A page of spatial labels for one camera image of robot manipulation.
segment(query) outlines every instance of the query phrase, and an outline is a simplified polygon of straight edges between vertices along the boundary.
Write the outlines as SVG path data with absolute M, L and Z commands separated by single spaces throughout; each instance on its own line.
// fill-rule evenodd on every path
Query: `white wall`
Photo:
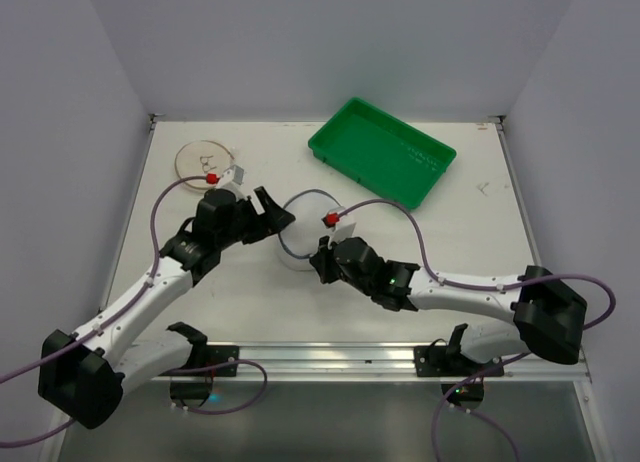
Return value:
M 543 261 L 599 275 L 620 299 L 584 343 L 621 461 L 640 460 L 639 7 L 640 0 L 574 0 L 507 118 Z M 594 316 L 602 294 L 589 293 Z
M 145 106 L 319 119 L 506 114 L 571 0 L 92 0 Z
M 0 0 L 0 373 L 98 308 L 146 114 L 89 0 Z M 37 371 L 0 387 L 3 441 L 48 429 Z M 2 450 L 35 460 L 40 445 Z

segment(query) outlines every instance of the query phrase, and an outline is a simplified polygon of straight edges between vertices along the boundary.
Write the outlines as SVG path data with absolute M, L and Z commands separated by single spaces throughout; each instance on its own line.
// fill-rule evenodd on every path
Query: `cable clip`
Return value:
M 207 184 L 209 185 L 216 185 L 218 182 L 220 182 L 220 177 L 218 177 L 213 172 L 209 172 L 206 175 L 206 179 L 207 179 Z
M 322 222 L 324 222 L 325 227 L 330 229 L 332 227 L 335 227 L 336 224 L 340 222 L 340 216 L 337 214 L 337 212 L 331 212 L 322 219 Z
M 95 324 L 93 324 L 93 326 L 91 328 L 93 329 L 93 331 L 96 333 L 96 335 L 98 337 L 100 337 L 102 334 L 104 334 L 104 330 L 102 329 L 102 326 L 97 322 Z

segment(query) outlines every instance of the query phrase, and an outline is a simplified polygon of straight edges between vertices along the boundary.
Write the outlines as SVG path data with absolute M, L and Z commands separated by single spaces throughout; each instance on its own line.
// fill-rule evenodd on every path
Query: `white table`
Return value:
M 375 197 L 315 159 L 307 146 L 321 123 L 159 122 L 144 168 L 118 263 L 110 300 L 132 284 L 151 261 L 149 213 L 160 191 L 176 179 L 174 158 L 186 143 L 213 139 L 231 148 L 246 170 L 244 190 L 264 185 L 284 203 L 318 187 L 349 206 Z M 458 152 L 449 170 L 414 211 L 432 265 L 443 271 L 499 275 L 522 273 L 532 263 L 499 136 L 493 124 L 418 123 L 419 130 Z M 201 195 L 178 188 L 161 206 L 160 244 L 194 215 Z M 416 237 L 391 207 L 355 213 L 357 235 L 379 255 L 419 262 Z M 229 342 L 424 342 L 445 337 L 463 322 L 480 320 L 449 311 L 386 311 L 342 283 L 321 285 L 314 272 L 285 268 L 275 238 L 234 246 L 194 290 L 176 301 L 142 338 L 175 322 L 197 327 L 210 340 Z

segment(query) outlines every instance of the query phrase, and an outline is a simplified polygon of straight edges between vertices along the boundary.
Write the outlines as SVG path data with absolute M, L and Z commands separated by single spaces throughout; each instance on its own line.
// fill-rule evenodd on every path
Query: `green tray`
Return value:
M 353 98 L 309 139 L 313 155 L 380 197 L 417 208 L 456 151 Z

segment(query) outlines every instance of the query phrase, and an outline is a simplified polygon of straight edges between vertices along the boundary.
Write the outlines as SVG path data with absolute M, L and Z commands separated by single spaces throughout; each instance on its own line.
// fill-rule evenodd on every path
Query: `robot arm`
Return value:
M 587 309 L 582 297 L 560 281 L 499 290 L 549 275 L 542 267 L 529 266 L 524 274 L 505 277 L 436 273 L 436 280 L 419 265 L 384 260 L 358 237 L 337 244 L 323 237 L 310 263 L 322 283 L 347 282 L 388 310 L 447 309 L 496 319 L 473 328 L 456 327 L 447 352 L 434 364 L 468 369 L 527 351 L 560 364 L 578 362 Z M 446 279 L 496 290 L 460 289 L 445 285 Z
M 258 242 L 295 220 L 262 187 L 255 189 L 264 209 L 258 214 L 238 188 L 241 179 L 242 169 L 232 167 L 217 188 L 205 193 L 195 217 L 187 219 L 160 251 L 154 273 L 148 270 L 117 301 L 72 334 L 56 330 L 44 341 L 43 358 L 90 337 L 42 365 L 41 397 L 91 429 L 107 420 L 125 392 L 146 380 L 176 367 L 202 366 L 206 336 L 182 323 L 170 326 L 159 340 L 131 344 L 169 304 L 220 263 L 224 249 L 237 242 Z M 115 322 L 104 324 L 119 313 Z

